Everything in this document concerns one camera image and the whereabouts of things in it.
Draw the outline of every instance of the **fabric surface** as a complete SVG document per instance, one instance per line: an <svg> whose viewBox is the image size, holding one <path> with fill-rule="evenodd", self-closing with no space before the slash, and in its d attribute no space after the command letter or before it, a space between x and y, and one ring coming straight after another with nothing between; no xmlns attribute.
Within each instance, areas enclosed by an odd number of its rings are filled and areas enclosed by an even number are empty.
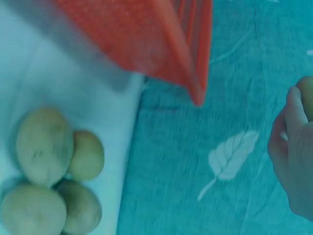
<svg viewBox="0 0 313 235"><path fill-rule="evenodd" d="M148 81L117 234L313 235L266 151L288 87L313 73L313 2L213 2L206 102Z"/></svg>

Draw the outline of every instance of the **white leaf print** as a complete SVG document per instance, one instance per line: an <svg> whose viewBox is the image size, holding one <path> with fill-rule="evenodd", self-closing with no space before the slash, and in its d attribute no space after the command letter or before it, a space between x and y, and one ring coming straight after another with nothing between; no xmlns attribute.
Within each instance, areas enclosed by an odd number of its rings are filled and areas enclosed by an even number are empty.
<svg viewBox="0 0 313 235"><path fill-rule="evenodd" d="M215 184L216 180L228 181L235 178L241 166L253 151L259 133L256 131L240 132L220 143L209 154L209 165L215 178L200 192L198 201Z"/></svg>

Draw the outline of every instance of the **red mesh bag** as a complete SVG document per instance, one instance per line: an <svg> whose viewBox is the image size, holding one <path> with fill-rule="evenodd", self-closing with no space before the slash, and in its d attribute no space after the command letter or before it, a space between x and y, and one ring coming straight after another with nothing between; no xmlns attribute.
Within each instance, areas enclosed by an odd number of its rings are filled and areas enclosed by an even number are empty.
<svg viewBox="0 0 313 235"><path fill-rule="evenodd" d="M54 0L120 67L185 86L203 103L212 0Z"/></svg>

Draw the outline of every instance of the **potato held in hand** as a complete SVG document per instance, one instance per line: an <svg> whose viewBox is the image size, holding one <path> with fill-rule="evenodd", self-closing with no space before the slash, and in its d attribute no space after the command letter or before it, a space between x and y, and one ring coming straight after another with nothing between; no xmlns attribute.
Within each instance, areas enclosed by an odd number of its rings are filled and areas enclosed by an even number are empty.
<svg viewBox="0 0 313 235"><path fill-rule="evenodd" d="M91 180L104 166L104 151L99 138L89 131L75 131L74 154L68 168L73 179Z"/></svg>
<svg viewBox="0 0 313 235"><path fill-rule="evenodd" d="M11 235L59 235L66 217L64 200L44 187L18 186L1 205L2 222Z"/></svg>
<svg viewBox="0 0 313 235"><path fill-rule="evenodd" d="M63 181L57 191L67 206L67 219L63 228L66 234L88 234L99 225L101 205L88 188L73 181Z"/></svg>
<svg viewBox="0 0 313 235"><path fill-rule="evenodd" d="M301 78L297 85L301 91L304 112L309 121L313 121L313 76Z"/></svg>
<svg viewBox="0 0 313 235"><path fill-rule="evenodd" d="M30 182L51 186L66 173L74 149L73 131L56 110L41 108L22 122L17 159Z"/></svg>

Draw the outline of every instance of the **hand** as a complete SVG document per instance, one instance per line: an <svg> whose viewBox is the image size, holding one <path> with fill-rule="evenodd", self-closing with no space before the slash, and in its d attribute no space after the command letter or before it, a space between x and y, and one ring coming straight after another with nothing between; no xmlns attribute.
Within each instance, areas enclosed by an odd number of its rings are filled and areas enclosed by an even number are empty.
<svg viewBox="0 0 313 235"><path fill-rule="evenodd" d="M308 122L296 87L289 89L273 123L268 154L292 212L313 221L313 122Z"/></svg>

